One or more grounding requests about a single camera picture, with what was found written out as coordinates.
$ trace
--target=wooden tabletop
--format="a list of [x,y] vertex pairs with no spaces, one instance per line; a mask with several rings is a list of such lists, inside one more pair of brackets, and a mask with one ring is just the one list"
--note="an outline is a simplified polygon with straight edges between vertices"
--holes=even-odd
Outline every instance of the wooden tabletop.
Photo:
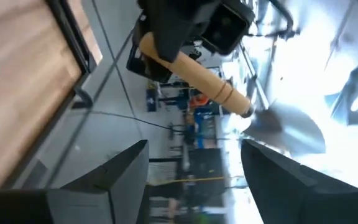
[[[81,0],[68,0],[96,63]],[[0,0],[0,185],[81,75],[44,0]]]

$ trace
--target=wooden cylinder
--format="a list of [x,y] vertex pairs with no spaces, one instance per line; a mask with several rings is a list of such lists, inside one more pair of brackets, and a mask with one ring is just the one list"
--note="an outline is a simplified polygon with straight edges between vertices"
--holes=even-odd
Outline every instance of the wooden cylinder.
[[179,52],[177,59],[173,63],[160,59],[155,49],[154,37],[151,32],[147,33],[141,40],[140,50],[143,54],[153,58],[187,83],[203,92],[210,99],[222,104],[228,111],[239,115],[248,112],[250,100],[246,96],[239,93],[230,84],[222,81],[183,52]]

